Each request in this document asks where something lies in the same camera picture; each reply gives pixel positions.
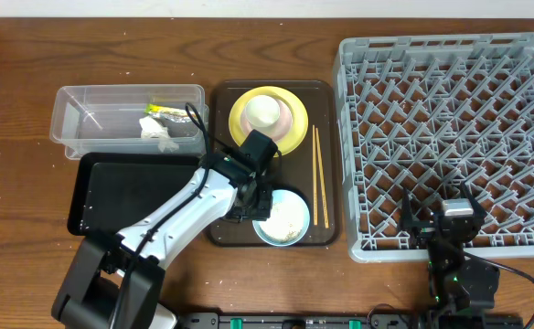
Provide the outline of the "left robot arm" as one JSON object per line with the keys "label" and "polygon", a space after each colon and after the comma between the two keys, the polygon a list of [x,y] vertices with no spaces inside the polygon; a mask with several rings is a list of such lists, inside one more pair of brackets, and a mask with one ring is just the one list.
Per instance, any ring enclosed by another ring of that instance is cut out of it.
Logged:
{"label": "left robot arm", "polygon": [[166,269],[204,228],[227,215],[266,219],[265,171],[273,154],[210,154],[153,213],[113,233],[85,235],[52,304],[68,328],[174,328],[158,301]]}

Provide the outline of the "green yellow snack wrapper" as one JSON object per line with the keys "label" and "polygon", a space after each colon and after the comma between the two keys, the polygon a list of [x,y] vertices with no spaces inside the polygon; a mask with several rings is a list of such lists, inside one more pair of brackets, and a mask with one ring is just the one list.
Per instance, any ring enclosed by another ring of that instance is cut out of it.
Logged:
{"label": "green yellow snack wrapper", "polygon": [[158,122],[172,122],[172,123],[197,123],[198,119],[191,112],[185,109],[162,106],[157,104],[148,104],[144,113]]}

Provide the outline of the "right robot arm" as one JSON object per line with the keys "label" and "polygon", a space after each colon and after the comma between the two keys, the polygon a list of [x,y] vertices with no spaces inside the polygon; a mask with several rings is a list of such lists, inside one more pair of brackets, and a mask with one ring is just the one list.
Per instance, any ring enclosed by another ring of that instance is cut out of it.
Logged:
{"label": "right robot arm", "polygon": [[484,328],[484,311],[495,306],[500,271],[464,255],[464,244],[476,237],[486,211],[466,184],[459,189],[462,196],[444,200],[431,220],[413,216],[411,193],[403,190],[399,229],[429,256],[430,293],[436,304],[420,320],[425,328]]}

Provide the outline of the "light blue bowl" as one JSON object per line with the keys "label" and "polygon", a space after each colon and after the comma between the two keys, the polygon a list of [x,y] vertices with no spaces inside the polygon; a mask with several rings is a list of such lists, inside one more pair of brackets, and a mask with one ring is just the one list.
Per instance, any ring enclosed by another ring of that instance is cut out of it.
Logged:
{"label": "light blue bowl", "polygon": [[274,247],[288,247],[303,238],[311,222],[310,210],[304,199],[293,191],[277,189],[272,192],[271,216],[254,220],[257,236]]}

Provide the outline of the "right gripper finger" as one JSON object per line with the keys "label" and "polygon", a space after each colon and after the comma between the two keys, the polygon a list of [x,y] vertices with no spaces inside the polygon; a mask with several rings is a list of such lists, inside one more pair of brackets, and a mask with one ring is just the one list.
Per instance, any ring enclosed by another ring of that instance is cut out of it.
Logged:
{"label": "right gripper finger", "polygon": [[470,192],[470,189],[468,188],[466,182],[462,182],[459,185],[459,188],[460,188],[464,198],[469,201],[469,203],[471,205],[471,208],[473,209],[473,216],[474,216],[475,220],[484,222],[487,213],[483,209],[483,207],[478,203],[478,201],[473,197],[473,195]]}
{"label": "right gripper finger", "polygon": [[400,230],[406,231],[408,233],[419,232],[419,225],[413,219],[410,191],[406,187],[402,189],[399,228]]}

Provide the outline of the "white tissue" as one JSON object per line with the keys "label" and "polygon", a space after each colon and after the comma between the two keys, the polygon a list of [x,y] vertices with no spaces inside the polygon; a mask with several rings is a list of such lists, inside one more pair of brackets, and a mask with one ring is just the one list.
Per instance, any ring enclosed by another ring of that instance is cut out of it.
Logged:
{"label": "white tissue", "polygon": [[179,145],[170,136],[167,128],[153,117],[146,116],[139,120],[141,126],[141,138],[156,140],[157,148],[161,153],[173,153],[179,149]]}

